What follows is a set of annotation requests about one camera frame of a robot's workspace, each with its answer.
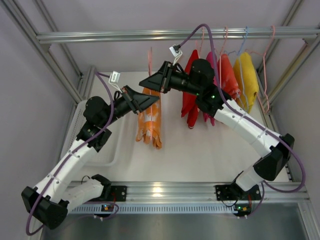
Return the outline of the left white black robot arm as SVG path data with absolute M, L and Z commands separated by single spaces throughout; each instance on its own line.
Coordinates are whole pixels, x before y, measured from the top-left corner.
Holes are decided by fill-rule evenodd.
M 100 96 L 87 100 L 83 113 L 86 121 L 70 149 L 42 181 L 34 187 L 27 186 L 21 193 L 29 216 L 54 230 L 78 206 L 88 201 L 108 200 L 112 183 L 100 174 L 70 190 L 67 188 L 76 173 L 107 143 L 112 134 L 109 125 L 130 112 L 142 113 L 159 99 L 126 85 L 120 97 L 111 99 L 110 104 Z

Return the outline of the orange white patterned trousers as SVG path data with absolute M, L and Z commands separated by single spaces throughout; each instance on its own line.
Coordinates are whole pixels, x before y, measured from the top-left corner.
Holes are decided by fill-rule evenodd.
M 143 94 L 159 97 L 148 109 L 138 114 L 138 130 L 136 142 L 152 145 L 157 150 L 162 148 L 162 102 L 161 94 L 148 88 L 143 89 Z

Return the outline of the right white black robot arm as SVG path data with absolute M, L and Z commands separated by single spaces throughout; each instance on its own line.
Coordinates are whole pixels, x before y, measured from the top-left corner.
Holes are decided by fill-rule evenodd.
M 228 186 L 241 199 L 245 193 L 263 181 L 274 181 L 287 164 L 295 139 L 280 135 L 259 124 L 226 92 L 213 83 L 215 71 L 205 59 L 191 64 L 189 73 L 179 71 L 178 65 L 164 61 L 153 75 L 139 82 L 141 87 L 167 93 L 171 89 L 196 97 L 197 107 L 240 135 L 259 154 L 260 159 L 242 171 Z

